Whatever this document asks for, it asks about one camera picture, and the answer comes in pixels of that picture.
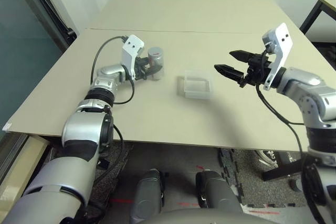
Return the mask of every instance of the plastic container lid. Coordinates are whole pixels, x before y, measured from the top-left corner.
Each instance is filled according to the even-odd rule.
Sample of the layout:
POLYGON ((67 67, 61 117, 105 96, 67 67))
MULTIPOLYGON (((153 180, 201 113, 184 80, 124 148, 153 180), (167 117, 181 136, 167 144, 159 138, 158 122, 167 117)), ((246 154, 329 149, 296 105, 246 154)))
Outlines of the plastic container lid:
POLYGON ((213 93, 210 75, 207 72, 187 70, 184 76, 184 92, 186 98, 210 99, 213 93))

